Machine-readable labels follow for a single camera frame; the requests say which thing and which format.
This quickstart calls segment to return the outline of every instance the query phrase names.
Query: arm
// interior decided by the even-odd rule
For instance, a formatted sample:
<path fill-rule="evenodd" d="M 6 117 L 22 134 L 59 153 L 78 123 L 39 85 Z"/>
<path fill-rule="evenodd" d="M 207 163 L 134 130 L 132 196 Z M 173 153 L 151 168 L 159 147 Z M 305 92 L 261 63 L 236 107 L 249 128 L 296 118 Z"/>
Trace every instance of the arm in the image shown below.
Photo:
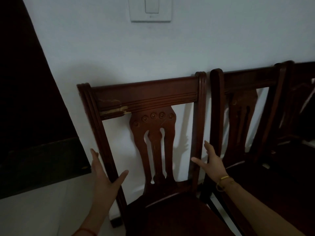
<path fill-rule="evenodd" d="M 227 176 L 222 160 L 215 154 L 214 148 L 205 141 L 204 147 L 209 156 L 209 163 L 193 157 L 191 160 L 202 167 L 215 182 Z M 232 178 L 223 179 L 220 186 L 242 212 L 258 236 L 297 236 L 304 235 L 275 211 L 264 205 L 252 194 L 243 189 Z"/>
<path fill-rule="evenodd" d="M 98 234 L 109 209 L 116 199 L 121 184 L 128 175 L 128 171 L 125 170 L 114 183 L 111 183 L 100 163 L 99 154 L 93 149 L 91 149 L 91 153 L 93 157 L 92 171 L 96 174 L 93 203 L 88 216 L 80 226 L 80 229 L 86 230 L 78 230 L 73 236 L 93 236 Z"/>

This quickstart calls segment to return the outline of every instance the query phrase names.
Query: worn paint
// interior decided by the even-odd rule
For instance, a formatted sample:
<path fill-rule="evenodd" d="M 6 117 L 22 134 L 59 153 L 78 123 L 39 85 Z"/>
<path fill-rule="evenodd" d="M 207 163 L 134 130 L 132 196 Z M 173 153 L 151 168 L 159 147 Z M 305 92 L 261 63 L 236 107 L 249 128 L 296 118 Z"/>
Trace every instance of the worn paint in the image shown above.
<path fill-rule="evenodd" d="M 120 101 L 117 99 L 99 99 L 99 101 L 110 102 L 110 103 L 120 103 Z"/>
<path fill-rule="evenodd" d="M 123 106 L 120 108 L 102 111 L 102 112 L 100 112 L 100 115 L 107 115 L 107 114 L 118 113 L 118 112 L 124 112 L 125 113 L 127 108 L 128 108 L 128 106 Z"/>

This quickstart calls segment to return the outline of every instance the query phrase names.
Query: forearm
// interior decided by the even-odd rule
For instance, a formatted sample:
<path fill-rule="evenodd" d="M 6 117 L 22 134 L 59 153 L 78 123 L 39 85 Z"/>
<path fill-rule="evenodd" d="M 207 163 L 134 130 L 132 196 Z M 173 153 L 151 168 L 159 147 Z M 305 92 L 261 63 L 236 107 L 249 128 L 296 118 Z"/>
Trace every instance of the forearm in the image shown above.
<path fill-rule="evenodd" d="M 304 235 L 279 214 L 260 202 L 232 178 L 224 179 L 221 186 L 242 212 L 258 236 Z"/>
<path fill-rule="evenodd" d="M 97 207 L 96 205 L 92 205 L 88 216 L 85 218 L 80 228 L 88 229 L 94 232 L 95 234 L 98 234 L 100 231 L 100 227 L 102 226 L 106 216 L 107 216 L 106 212 L 100 210 L 100 208 Z M 89 232 L 84 230 L 81 230 L 74 235 L 91 236 Z"/>

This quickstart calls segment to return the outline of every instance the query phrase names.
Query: chair seat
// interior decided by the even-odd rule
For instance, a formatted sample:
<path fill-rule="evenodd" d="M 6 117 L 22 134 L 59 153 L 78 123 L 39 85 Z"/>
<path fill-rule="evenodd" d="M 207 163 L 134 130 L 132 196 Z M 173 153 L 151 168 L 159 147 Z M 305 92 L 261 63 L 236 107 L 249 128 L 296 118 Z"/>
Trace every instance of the chair seat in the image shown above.
<path fill-rule="evenodd" d="M 280 170 L 305 189 L 314 184 L 315 148 L 299 142 L 279 145 L 275 149 L 273 161 Z"/>
<path fill-rule="evenodd" d="M 207 205 L 187 193 L 149 206 L 132 225 L 126 235 L 234 235 Z"/>
<path fill-rule="evenodd" d="M 243 163 L 231 167 L 227 173 L 245 190 L 277 212 L 305 235 L 315 235 L 312 201 L 306 200 L 304 190 L 295 182 L 271 169 Z M 225 193 L 217 194 L 226 204 L 233 220 L 244 235 L 256 235 L 249 222 Z"/>

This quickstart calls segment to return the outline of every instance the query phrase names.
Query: human hand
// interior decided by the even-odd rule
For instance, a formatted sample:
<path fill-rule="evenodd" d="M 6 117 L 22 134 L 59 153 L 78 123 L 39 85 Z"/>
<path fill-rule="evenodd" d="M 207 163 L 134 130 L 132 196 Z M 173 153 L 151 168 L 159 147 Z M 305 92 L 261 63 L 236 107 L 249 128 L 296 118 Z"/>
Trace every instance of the human hand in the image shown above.
<path fill-rule="evenodd" d="M 203 170 L 207 173 L 207 175 L 214 181 L 214 182 L 219 182 L 219 180 L 227 176 L 228 174 L 226 173 L 225 167 L 223 165 L 223 162 L 221 158 L 219 158 L 215 154 L 215 150 L 213 146 L 208 143 L 207 141 L 204 141 L 204 147 L 207 150 L 208 158 L 209 158 L 209 163 L 204 163 L 202 160 L 192 157 L 191 160 L 196 163 L 198 166 L 203 168 Z"/>
<path fill-rule="evenodd" d="M 109 209 L 116 199 L 118 190 L 129 171 L 125 170 L 114 183 L 111 183 L 103 170 L 100 159 L 98 158 L 99 154 L 93 149 L 91 149 L 91 153 L 93 157 L 92 170 L 96 174 L 92 207 L 96 208 L 106 216 L 108 215 Z"/>

